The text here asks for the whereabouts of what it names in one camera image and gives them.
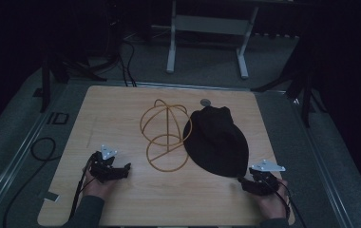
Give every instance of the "dark background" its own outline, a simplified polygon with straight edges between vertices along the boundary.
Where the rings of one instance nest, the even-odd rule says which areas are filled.
[[[151,24],[169,25],[171,1],[125,2],[109,1],[117,4],[110,20],[121,23],[113,29],[116,33],[110,36],[112,42],[107,47],[105,1],[80,5],[68,0],[0,0],[0,113],[41,66],[47,49],[86,64],[87,55],[115,54],[124,24],[142,33],[145,40],[150,37]],[[216,10],[207,9],[207,13]],[[222,11],[227,12],[234,13],[231,8]],[[296,54],[291,60],[293,66],[302,67],[296,59],[315,66],[313,86],[361,173],[361,1],[333,1],[327,9],[265,5],[257,16],[255,32],[299,36],[303,49],[310,50]]]

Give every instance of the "black cable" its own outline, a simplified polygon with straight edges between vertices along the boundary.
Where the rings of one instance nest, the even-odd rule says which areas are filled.
[[[285,187],[285,189],[287,189],[288,199],[290,200],[291,205],[292,205],[293,208],[295,209],[296,214],[298,215],[299,220],[300,220],[301,223],[302,223],[302,226],[303,226],[304,228],[307,228],[307,226],[306,226],[306,224],[305,224],[305,221],[304,221],[304,219],[303,219],[302,216],[301,216],[301,213],[299,212],[298,208],[296,207],[296,205],[295,205],[295,203],[294,203],[294,201],[293,201],[293,198],[292,198],[291,193],[290,193],[290,189],[289,189],[284,183],[280,182],[280,184],[283,185],[283,186]]]
[[[284,204],[284,207],[285,207],[285,212],[286,212],[285,218],[289,219],[290,218],[290,206],[288,205],[288,203],[285,201],[285,199],[283,197],[281,197],[281,195],[265,179],[261,178],[261,181],[264,182],[280,198],[281,202]]]
[[[131,63],[131,60],[133,59],[135,49],[134,49],[134,46],[132,44],[130,44],[129,42],[123,41],[123,43],[132,47],[132,52],[130,54],[129,60],[127,61],[127,66],[124,65],[124,59],[122,58],[122,56],[119,56],[119,62],[121,63],[121,66],[122,66],[123,81],[124,81],[124,84],[126,86],[128,86],[127,80],[126,80],[126,74],[127,74],[133,87],[137,87],[136,81],[134,80],[133,76],[130,73],[130,63]]]
[[[130,81],[132,82],[132,85],[134,87],[137,87],[136,81],[133,79],[133,76],[130,73],[130,63],[131,63],[131,60],[133,59],[133,56],[134,56],[134,46],[132,44],[130,44],[129,42],[127,42],[127,41],[123,41],[123,43],[129,45],[131,47],[131,49],[132,49],[131,54],[130,54],[130,58],[127,61],[127,69],[126,70],[127,70],[128,76],[130,78]]]
[[[81,176],[79,183],[77,184],[77,189],[76,189],[76,193],[74,194],[74,199],[73,199],[73,203],[71,204],[71,211],[70,211],[70,216],[68,217],[68,219],[73,218],[74,213],[76,212],[76,208],[77,208],[77,203],[80,197],[80,193],[83,191],[84,187],[83,186],[83,182],[84,182],[84,178],[86,177],[86,171],[89,168],[89,165],[92,163],[92,156],[88,159],[88,161],[86,162],[85,168],[83,169],[83,175]]]
[[[96,180],[97,178],[93,178],[92,180],[90,180],[88,183],[86,183],[84,186],[83,186],[83,188],[80,190],[80,192],[83,192],[83,190],[91,183],[91,182],[93,182],[94,180]]]
[[[52,142],[52,149],[50,150],[50,153],[48,154],[47,158],[42,159],[39,158],[38,156],[35,155],[34,152],[34,147],[35,145],[43,140],[48,140]],[[38,167],[38,169],[32,174],[32,176],[21,186],[21,188],[17,191],[17,193],[14,195],[14,197],[11,199],[11,201],[9,202],[7,209],[5,211],[5,214],[3,216],[3,227],[6,228],[7,227],[7,218],[9,215],[9,211],[11,209],[11,206],[13,205],[13,203],[15,202],[15,200],[17,199],[17,197],[21,194],[21,192],[24,190],[24,188],[32,181],[32,179],[41,171],[42,168],[44,168],[44,166],[50,162],[50,161],[55,161],[61,158],[61,156],[57,156],[55,158],[52,158],[54,152],[56,150],[56,141],[54,141],[51,137],[44,137],[44,138],[40,138],[38,140],[36,140],[32,146],[30,147],[30,152],[31,155],[34,157],[35,160],[41,161],[43,162],[41,166]]]

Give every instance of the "cable on floor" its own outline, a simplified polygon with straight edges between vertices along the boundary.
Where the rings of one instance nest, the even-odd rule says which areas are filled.
[[[39,156],[36,155],[35,153],[35,150],[34,150],[34,147],[35,145],[38,143],[38,142],[41,142],[41,141],[50,141],[52,142],[52,148],[49,152],[49,154],[47,155],[47,157],[44,159],[44,158],[41,158]],[[3,216],[3,228],[7,228],[7,220],[8,220],[8,215],[9,215],[9,211],[11,209],[11,206],[14,204],[15,200],[18,198],[18,196],[21,194],[21,192],[26,188],[26,186],[32,181],[32,179],[42,170],[42,168],[44,168],[44,166],[48,163],[48,162],[51,162],[51,161],[55,161],[55,160],[58,160],[60,159],[62,156],[56,156],[56,157],[52,157],[53,154],[55,153],[56,151],[56,141],[54,141],[51,137],[44,137],[44,138],[40,138],[38,140],[36,140],[32,146],[30,147],[30,153],[32,155],[32,157],[37,160],[37,161],[40,161],[40,162],[43,162],[41,164],[41,166],[38,167],[38,169],[32,174],[32,176],[21,186],[21,188],[17,191],[17,193],[14,195],[14,197],[11,199],[11,201],[9,202],[8,206],[7,206],[7,209],[4,213],[4,216]]]
[[[133,56],[134,56],[134,46],[132,44],[130,44],[129,42],[127,42],[127,41],[123,41],[123,43],[126,44],[126,45],[129,45],[132,48],[130,58],[127,61],[127,66],[124,65],[124,59],[122,58],[122,56],[121,55],[119,56],[119,62],[121,63],[121,66],[122,66],[123,81],[124,81],[124,84],[126,86],[128,86],[127,79],[126,79],[126,76],[128,76],[128,78],[129,78],[131,84],[133,85],[133,87],[137,87],[136,81],[134,80],[133,76],[130,73],[130,63],[131,63],[131,60],[133,59]]]

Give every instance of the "metal stand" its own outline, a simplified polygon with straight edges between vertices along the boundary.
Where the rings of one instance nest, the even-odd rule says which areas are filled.
[[[237,62],[239,64],[240,76],[248,78],[248,69],[245,62],[246,46],[248,45],[251,36],[252,28],[254,26],[258,7],[254,7],[250,20],[236,20],[223,19],[211,17],[199,17],[189,15],[177,15],[176,12],[177,1],[172,1],[172,20],[171,20],[171,45],[168,54],[168,63],[166,72],[173,73],[175,68],[175,54],[176,54],[176,31],[188,30],[199,32],[212,32],[221,34],[243,35],[242,46],[237,48]]]

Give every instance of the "black tripod leg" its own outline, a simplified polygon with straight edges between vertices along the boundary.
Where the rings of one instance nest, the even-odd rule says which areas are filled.
[[[81,65],[69,60],[68,58],[66,58],[64,55],[62,54],[57,54],[57,57],[59,58],[60,61],[65,62],[68,66],[78,70],[79,72],[81,72],[83,75],[85,75],[86,77],[90,78],[91,80],[94,81],[106,81],[105,78],[101,78],[100,76],[92,73],[90,70],[82,67]]]
[[[262,85],[260,87],[256,87],[256,88],[251,88],[252,92],[264,92],[267,91],[271,88],[273,88],[274,86],[278,86],[280,84],[283,84],[289,80],[293,80],[296,78],[296,76],[299,74],[298,71],[293,71],[291,73],[286,74],[285,76],[282,75],[280,77],[278,77],[277,79],[275,79],[274,81],[271,81],[270,83],[266,84],[266,85]]]
[[[306,75],[304,72],[301,72],[299,76],[295,77],[291,82],[290,86],[288,86],[285,95],[290,99],[296,99],[301,93],[302,88],[305,87],[306,84]]]
[[[314,73],[311,71],[307,74],[306,84],[304,87],[304,96],[302,101],[301,118],[306,127],[309,126],[309,110],[311,107],[311,96],[312,96],[312,78]]]
[[[50,103],[50,73],[48,57],[44,58],[42,63],[42,107],[41,112],[45,112]]]

